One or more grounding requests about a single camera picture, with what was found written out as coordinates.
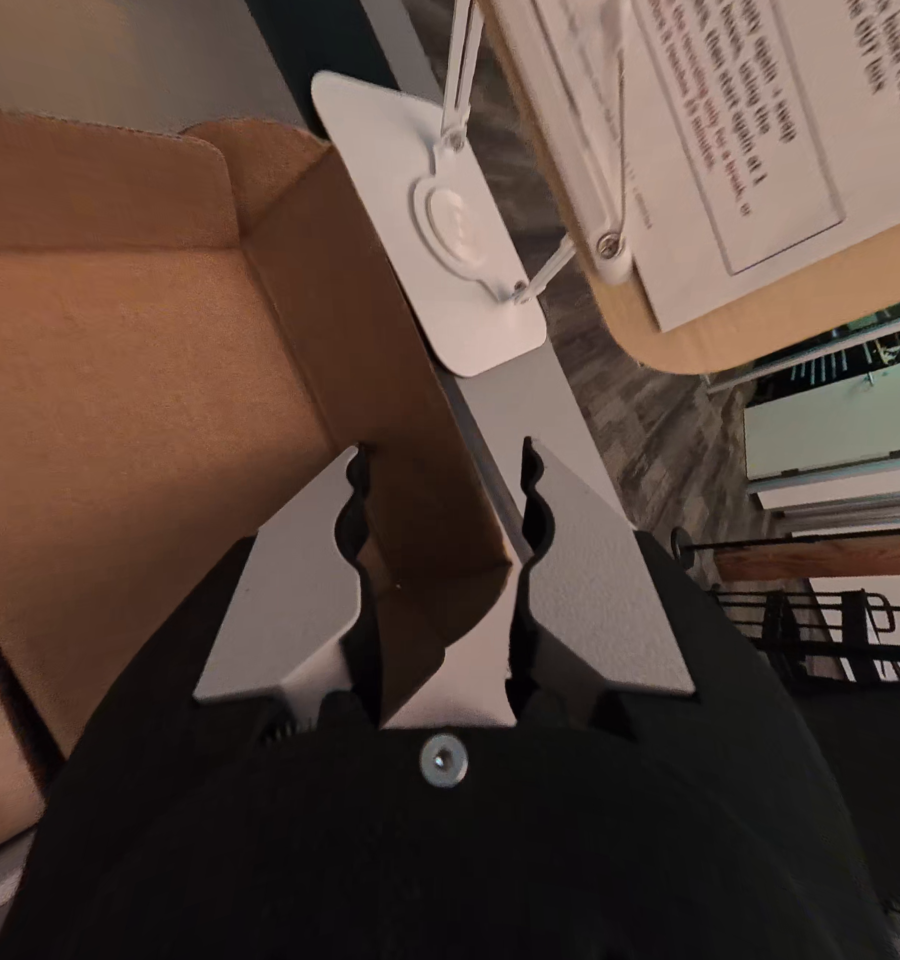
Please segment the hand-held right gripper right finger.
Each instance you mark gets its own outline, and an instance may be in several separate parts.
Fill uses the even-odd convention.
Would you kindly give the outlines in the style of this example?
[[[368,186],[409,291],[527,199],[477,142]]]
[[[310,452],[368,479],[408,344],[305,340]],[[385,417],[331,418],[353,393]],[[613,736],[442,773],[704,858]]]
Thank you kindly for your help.
[[[696,685],[630,522],[539,439],[524,439],[521,533],[506,694],[543,691],[577,725],[620,693],[689,699]]]

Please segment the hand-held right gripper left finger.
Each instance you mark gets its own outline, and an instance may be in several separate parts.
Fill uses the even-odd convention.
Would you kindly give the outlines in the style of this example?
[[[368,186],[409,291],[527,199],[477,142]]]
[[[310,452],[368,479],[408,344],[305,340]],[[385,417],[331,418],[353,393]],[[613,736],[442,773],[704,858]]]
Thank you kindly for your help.
[[[370,577],[366,449],[352,445],[263,524],[193,690],[202,704],[269,698],[314,725],[349,691],[381,722],[383,656]]]

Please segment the white cardboard box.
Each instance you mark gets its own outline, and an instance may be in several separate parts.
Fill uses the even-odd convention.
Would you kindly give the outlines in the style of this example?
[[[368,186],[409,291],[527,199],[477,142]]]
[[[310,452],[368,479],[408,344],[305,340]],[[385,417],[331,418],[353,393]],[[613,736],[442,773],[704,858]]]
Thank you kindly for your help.
[[[0,111],[0,651],[64,757],[184,597],[367,447],[384,710],[510,561],[336,148]]]

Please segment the brown wooden table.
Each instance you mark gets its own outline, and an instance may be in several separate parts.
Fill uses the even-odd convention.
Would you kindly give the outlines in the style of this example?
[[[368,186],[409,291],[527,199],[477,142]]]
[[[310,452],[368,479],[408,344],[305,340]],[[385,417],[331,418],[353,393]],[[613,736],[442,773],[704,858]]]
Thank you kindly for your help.
[[[900,576],[900,532],[798,537],[713,550],[726,583]]]

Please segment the white cabinet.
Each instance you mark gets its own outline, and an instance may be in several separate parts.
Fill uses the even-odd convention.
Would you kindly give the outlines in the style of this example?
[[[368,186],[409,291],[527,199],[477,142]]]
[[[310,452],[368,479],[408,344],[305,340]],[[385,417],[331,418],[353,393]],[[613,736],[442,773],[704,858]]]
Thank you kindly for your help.
[[[900,527],[900,304],[757,381],[748,491],[794,535]]]

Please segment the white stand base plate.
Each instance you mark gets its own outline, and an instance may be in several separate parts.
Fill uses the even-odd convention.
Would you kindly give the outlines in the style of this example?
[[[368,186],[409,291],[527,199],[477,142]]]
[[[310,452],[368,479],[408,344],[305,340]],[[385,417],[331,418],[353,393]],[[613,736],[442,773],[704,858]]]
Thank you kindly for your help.
[[[441,109],[330,71],[312,101],[433,353],[472,378],[539,348],[547,324],[472,147]]]

